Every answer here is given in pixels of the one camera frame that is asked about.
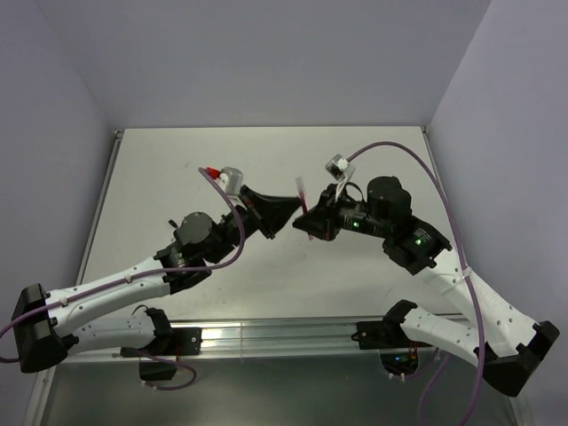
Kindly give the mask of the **clear pen cap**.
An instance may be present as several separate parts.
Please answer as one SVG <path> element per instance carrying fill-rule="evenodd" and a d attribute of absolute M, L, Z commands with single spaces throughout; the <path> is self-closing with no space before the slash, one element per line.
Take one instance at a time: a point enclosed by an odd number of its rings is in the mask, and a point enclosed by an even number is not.
<path fill-rule="evenodd" d="M 295 182 L 296 182 L 296 189 L 297 189 L 299 195 L 304 197 L 305 196 L 304 179 L 302 177 L 296 177 Z"/>

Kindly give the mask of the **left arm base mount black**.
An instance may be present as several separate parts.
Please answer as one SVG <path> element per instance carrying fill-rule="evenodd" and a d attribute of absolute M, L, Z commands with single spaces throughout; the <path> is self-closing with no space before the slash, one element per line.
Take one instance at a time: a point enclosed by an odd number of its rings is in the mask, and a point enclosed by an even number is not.
<path fill-rule="evenodd" d="M 165 328 L 151 332 L 149 343 L 143 346 L 125 346 L 119 356 L 124 359 L 138 358 L 138 375 L 145 385 L 159 390 L 168 388 L 162 382 L 170 382 L 178 373 L 189 374 L 189 384 L 196 381 L 197 373 L 183 360 L 197 356 L 201 351 L 201 329 Z"/>

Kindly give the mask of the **red pen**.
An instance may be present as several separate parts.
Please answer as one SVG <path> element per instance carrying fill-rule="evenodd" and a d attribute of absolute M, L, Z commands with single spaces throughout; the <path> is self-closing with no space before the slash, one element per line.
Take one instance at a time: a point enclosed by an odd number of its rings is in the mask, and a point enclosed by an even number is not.
<path fill-rule="evenodd" d="M 308 209 L 307 209 L 307 204 L 306 204 L 306 199 L 305 199 L 305 192 L 304 192 L 304 189 L 302 187 L 298 187 L 298 196 L 301 200 L 302 212 L 303 212 L 303 214 L 305 214 L 305 213 L 308 212 Z M 313 236 L 308 234 L 308 240 L 312 241 Z"/>

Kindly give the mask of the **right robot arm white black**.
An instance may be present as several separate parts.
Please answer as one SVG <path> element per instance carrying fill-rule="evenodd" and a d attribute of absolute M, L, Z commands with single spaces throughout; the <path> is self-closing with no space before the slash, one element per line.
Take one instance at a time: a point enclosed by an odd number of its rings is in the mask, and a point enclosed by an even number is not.
<path fill-rule="evenodd" d="M 524 315 L 461 266 L 450 241 L 413 216 L 411 195 L 396 177 L 372 179 L 364 201 L 337 196 L 330 185 L 293 226 L 323 241 L 334 240 L 342 230 L 381 239 L 392 262 L 435 289 L 470 323 L 465 326 L 401 300 L 382 320 L 358 323 L 351 338 L 362 350 L 410 343 L 438 347 L 481 367 L 489 385 L 516 397 L 560 335 L 551 322 Z"/>

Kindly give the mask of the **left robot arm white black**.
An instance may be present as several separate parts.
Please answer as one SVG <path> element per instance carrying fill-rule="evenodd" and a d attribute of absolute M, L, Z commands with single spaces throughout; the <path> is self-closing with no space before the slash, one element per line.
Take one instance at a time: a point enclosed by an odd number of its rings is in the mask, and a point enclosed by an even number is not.
<path fill-rule="evenodd" d="M 200 211 L 188 214 L 168 246 L 125 271 L 59 290 L 47 291 L 41 284 L 24 288 L 8 326 L 21 372 L 40 372 L 86 351 L 118 348 L 125 356 L 168 351 L 175 334 L 164 310 L 110 315 L 195 287 L 216 269 L 234 263 L 255 232 L 273 239 L 302 205 L 297 196 L 264 195 L 245 185 L 238 199 L 239 205 L 232 205 L 220 221 Z"/>

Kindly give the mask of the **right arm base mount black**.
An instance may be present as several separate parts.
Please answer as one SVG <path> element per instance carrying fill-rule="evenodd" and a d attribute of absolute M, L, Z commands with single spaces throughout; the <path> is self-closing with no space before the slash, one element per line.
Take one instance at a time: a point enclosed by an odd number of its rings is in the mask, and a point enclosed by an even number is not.
<path fill-rule="evenodd" d="M 360 321 L 351 340 L 362 351 L 379 351 L 384 370 L 403 378 L 417 372 L 419 344 L 411 341 L 397 325 L 387 321 Z"/>

